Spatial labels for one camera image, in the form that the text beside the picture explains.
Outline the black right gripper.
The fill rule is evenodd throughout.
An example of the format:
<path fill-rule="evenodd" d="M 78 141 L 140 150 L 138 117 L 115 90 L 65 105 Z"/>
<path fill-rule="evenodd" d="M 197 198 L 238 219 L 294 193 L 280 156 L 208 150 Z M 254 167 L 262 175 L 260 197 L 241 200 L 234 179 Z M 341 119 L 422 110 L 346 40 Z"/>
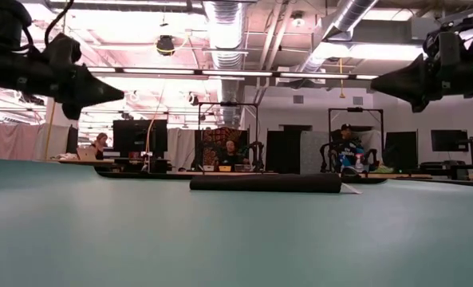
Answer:
<path fill-rule="evenodd" d="M 409 65 L 385 73 L 371 80 L 370 88 L 389 96 L 410 102 L 413 113 L 422 112 L 429 104 L 426 100 L 427 67 L 420 54 Z M 463 95 L 473 97 L 473 58 L 457 63 L 436 63 L 433 70 L 434 92 L 437 96 Z"/>

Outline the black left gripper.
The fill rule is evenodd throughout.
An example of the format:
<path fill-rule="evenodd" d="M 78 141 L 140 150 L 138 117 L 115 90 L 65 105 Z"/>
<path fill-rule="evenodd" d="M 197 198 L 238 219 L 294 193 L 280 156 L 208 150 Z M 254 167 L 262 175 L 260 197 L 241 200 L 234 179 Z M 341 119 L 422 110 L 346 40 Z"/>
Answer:
<path fill-rule="evenodd" d="M 28 58 L 0 58 L 0 88 L 48 96 L 64 103 L 69 120 L 79 120 L 82 106 L 122 100 L 124 92 L 94 77 L 85 65 L 46 63 Z"/>

